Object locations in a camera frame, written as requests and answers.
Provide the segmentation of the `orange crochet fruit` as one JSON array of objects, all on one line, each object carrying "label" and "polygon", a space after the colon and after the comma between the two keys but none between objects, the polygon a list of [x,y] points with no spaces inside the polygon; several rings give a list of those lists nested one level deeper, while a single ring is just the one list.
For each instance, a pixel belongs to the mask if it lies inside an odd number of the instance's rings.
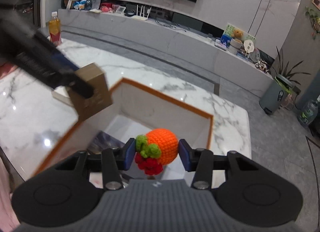
[{"label": "orange crochet fruit", "polygon": [[178,154],[178,139],[168,129],[154,129],[135,139],[135,163],[147,176],[159,175]]}]

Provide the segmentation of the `long white box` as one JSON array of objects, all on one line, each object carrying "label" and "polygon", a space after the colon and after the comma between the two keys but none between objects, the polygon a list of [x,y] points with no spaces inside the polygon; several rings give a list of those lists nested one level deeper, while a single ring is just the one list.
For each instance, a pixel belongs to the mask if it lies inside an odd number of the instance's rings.
[{"label": "long white box", "polygon": [[58,87],[55,90],[52,91],[52,96],[56,100],[64,103],[65,105],[68,105],[70,107],[73,107],[73,104],[70,100],[70,97],[66,91],[66,88],[64,87]]}]

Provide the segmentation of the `brown cardboard box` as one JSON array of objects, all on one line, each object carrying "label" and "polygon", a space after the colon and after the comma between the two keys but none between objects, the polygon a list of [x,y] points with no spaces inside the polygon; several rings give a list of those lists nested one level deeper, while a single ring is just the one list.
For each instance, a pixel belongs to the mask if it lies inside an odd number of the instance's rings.
[{"label": "brown cardboard box", "polygon": [[112,105],[105,73],[95,63],[71,74],[66,91],[80,121],[87,120]]}]

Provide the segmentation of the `orange drink bottle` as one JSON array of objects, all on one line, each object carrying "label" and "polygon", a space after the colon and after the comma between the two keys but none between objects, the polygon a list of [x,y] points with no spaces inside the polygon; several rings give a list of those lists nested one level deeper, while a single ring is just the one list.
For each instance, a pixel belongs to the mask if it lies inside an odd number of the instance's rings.
[{"label": "orange drink bottle", "polygon": [[61,21],[58,12],[52,12],[52,19],[48,22],[50,41],[58,46],[61,44]]}]

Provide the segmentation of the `large orange storage box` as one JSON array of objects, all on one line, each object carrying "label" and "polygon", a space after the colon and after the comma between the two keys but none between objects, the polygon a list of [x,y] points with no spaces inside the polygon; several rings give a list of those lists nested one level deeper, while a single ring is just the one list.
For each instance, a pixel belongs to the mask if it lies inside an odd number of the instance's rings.
[{"label": "large orange storage box", "polygon": [[125,143],[139,134],[163,128],[185,139],[194,149],[210,149],[212,114],[127,78],[115,83],[110,93],[113,104],[87,120],[77,121],[42,160],[35,175],[85,150],[101,131]]}]

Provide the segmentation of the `white wifi router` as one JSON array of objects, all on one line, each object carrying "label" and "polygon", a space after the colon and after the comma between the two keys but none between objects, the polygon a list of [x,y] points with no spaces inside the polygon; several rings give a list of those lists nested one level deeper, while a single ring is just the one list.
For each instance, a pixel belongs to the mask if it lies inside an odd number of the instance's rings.
[{"label": "white wifi router", "polygon": [[151,6],[147,7],[145,5],[136,5],[136,12],[131,18],[135,20],[146,21],[150,16],[151,9]]}]

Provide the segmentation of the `grey trash bin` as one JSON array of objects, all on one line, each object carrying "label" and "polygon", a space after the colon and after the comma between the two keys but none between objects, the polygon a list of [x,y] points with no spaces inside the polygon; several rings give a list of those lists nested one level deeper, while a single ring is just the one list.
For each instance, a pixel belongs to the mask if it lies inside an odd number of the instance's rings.
[{"label": "grey trash bin", "polygon": [[273,82],[259,100],[259,105],[267,115],[274,114],[293,91],[294,84],[282,75],[276,75]]}]

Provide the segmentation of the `small bear on shelf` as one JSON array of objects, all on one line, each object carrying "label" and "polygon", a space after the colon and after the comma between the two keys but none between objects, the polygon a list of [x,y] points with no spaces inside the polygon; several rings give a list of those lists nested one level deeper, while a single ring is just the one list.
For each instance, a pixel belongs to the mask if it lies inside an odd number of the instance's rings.
[{"label": "small bear on shelf", "polygon": [[232,31],[231,37],[233,39],[238,39],[238,40],[242,41],[243,35],[244,35],[244,32],[242,30],[240,30],[238,28],[234,28]]}]

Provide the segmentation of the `water jug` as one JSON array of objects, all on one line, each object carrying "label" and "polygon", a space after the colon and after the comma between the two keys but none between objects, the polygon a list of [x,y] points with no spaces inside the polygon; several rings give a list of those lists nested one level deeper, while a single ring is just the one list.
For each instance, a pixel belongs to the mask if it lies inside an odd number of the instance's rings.
[{"label": "water jug", "polygon": [[313,120],[317,117],[319,112],[319,98],[318,96],[315,100],[309,100],[302,108],[301,112],[299,113],[297,119],[299,123],[307,127],[309,126]]}]

